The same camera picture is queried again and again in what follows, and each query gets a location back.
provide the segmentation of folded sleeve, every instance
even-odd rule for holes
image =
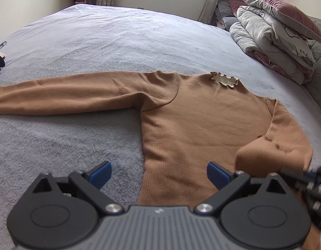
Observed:
[[[171,102],[179,75],[154,71],[105,71],[0,86],[0,114],[60,115],[136,107],[151,110]]]
[[[278,101],[266,99],[272,115],[271,125],[264,136],[241,147],[236,154],[235,168],[253,177],[265,177],[286,167],[308,169],[313,150],[300,125]]]

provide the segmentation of silver bolt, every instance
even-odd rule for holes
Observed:
[[[199,212],[207,213],[213,210],[213,206],[209,204],[202,203],[196,207]]]
[[[314,187],[314,185],[315,185],[315,183],[314,183],[314,182],[312,182],[312,181],[311,181],[311,182],[309,182],[309,183],[308,183],[308,186],[307,186],[307,189],[308,189],[308,190],[312,190],[312,189],[313,189],[313,187]]]
[[[316,201],[316,202],[314,203],[314,205],[312,206],[312,209],[313,209],[314,211],[317,211],[317,210],[319,210],[319,207],[320,207],[320,202],[319,202],[319,201]]]
[[[119,205],[119,204],[108,204],[106,207],[105,207],[105,210],[110,212],[110,213],[118,213],[119,211],[122,210],[122,207]]]

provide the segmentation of gray comforter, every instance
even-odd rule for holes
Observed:
[[[243,52],[301,85],[311,80],[316,62],[308,43],[265,10],[240,6],[230,33]]]
[[[75,5],[6,40],[2,86],[108,70],[236,76],[253,93],[286,106],[313,146],[311,166],[321,163],[321,115],[308,91],[246,56],[217,27],[147,10]],[[102,191],[125,207],[135,204],[143,177],[136,110],[0,116],[0,250],[13,246],[8,212],[40,172],[64,176],[103,160],[112,163],[113,175]]]

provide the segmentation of bed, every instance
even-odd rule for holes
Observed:
[[[147,10],[75,5],[6,38],[0,85],[95,71],[220,71],[253,93],[278,98],[302,126],[321,164],[320,109],[303,87],[246,56],[230,33]],[[108,160],[102,191],[127,207],[143,177],[139,113],[134,109],[64,116],[0,115],[0,249],[11,249],[6,217],[41,172],[65,176]]]

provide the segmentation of pink pillow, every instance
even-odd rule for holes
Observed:
[[[246,4],[266,10],[280,22],[309,39],[321,43],[321,32],[313,21],[286,0],[243,0]]]
[[[244,2],[241,2],[241,1],[235,1],[235,0],[229,0],[228,3],[230,4],[231,6],[231,9],[232,9],[232,12],[233,14],[237,17],[237,10],[238,8],[241,6],[241,5],[248,5]]]

